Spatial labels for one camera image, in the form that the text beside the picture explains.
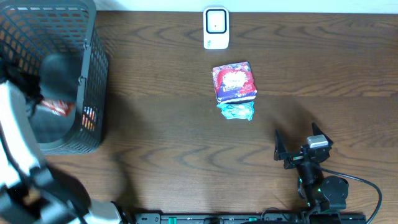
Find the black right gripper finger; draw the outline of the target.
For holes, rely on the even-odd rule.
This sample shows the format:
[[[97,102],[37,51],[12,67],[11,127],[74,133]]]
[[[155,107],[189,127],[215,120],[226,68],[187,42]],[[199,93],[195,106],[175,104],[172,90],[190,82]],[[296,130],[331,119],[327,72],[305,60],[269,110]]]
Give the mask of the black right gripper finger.
[[[287,157],[287,151],[284,146],[284,142],[278,132],[275,130],[275,149],[274,149],[274,160],[280,161]]]
[[[318,127],[318,125],[315,122],[312,122],[312,131],[314,136],[323,135],[328,141],[328,145],[329,146],[333,145],[333,141]]]

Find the teal snack packet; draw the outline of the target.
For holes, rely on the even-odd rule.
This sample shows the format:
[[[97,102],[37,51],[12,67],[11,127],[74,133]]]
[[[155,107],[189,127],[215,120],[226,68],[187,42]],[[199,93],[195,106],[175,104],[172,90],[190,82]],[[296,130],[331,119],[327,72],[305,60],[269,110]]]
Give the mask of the teal snack packet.
[[[217,107],[226,119],[246,119],[251,121],[254,115],[253,101],[239,104],[218,104]]]

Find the purple red tissue pack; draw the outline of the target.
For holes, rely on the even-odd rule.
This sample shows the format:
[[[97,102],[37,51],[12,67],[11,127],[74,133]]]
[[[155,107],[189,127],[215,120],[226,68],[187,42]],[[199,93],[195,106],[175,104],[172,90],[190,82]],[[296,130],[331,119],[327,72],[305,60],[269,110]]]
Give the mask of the purple red tissue pack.
[[[214,67],[211,74],[219,104],[255,99],[257,88],[249,62]]]

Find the orange Top chocolate bar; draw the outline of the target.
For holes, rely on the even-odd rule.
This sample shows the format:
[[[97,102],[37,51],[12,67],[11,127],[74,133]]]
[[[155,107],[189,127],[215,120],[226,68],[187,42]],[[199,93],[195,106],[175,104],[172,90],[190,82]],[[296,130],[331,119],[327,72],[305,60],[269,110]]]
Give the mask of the orange Top chocolate bar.
[[[39,108],[49,111],[57,116],[68,116],[74,109],[75,104],[63,100],[42,100]]]

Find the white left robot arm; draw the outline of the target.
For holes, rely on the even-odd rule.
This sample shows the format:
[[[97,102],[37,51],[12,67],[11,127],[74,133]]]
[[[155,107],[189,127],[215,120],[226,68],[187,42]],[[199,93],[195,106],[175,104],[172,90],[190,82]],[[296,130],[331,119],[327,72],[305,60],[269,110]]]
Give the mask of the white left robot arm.
[[[43,100],[39,80],[1,59],[1,218],[9,223],[129,223],[115,203],[90,199],[76,178],[46,161],[28,120]]]

